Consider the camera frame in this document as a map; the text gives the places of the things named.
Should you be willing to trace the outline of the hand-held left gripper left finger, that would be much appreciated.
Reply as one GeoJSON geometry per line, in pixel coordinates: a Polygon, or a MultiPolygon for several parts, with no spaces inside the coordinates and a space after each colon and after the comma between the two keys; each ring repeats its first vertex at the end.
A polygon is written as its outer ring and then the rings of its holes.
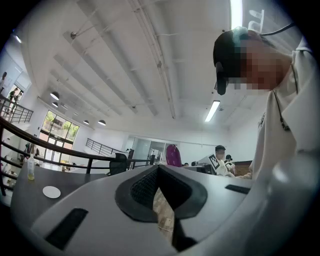
{"type": "Polygon", "coordinates": [[[143,167],[86,183],[40,215],[31,230],[40,237],[38,246],[48,255],[62,256],[173,256],[177,250],[159,231],[157,222],[135,221],[116,203],[116,190],[131,179],[152,171],[179,176],[179,168],[168,165],[143,167]],[[73,209],[88,213],[64,249],[48,242],[49,235],[73,209]]]}

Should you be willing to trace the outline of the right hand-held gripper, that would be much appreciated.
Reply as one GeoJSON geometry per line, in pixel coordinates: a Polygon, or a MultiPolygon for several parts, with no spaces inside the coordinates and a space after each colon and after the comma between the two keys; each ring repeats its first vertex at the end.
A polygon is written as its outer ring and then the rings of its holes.
{"type": "Polygon", "coordinates": [[[205,156],[201,160],[191,163],[192,167],[196,167],[196,171],[204,174],[215,176],[227,176],[228,169],[223,160],[217,159],[215,154],[205,156]]]}

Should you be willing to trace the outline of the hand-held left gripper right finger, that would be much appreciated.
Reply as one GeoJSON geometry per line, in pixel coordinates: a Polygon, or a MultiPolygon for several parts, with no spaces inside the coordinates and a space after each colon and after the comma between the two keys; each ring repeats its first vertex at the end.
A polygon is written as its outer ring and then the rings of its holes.
{"type": "Polygon", "coordinates": [[[166,256],[247,256],[248,230],[245,210],[239,209],[246,194],[228,189],[234,185],[249,190],[252,182],[199,173],[170,165],[158,167],[160,190],[168,201],[178,196],[174,210],[172,244],[166,256]]]}

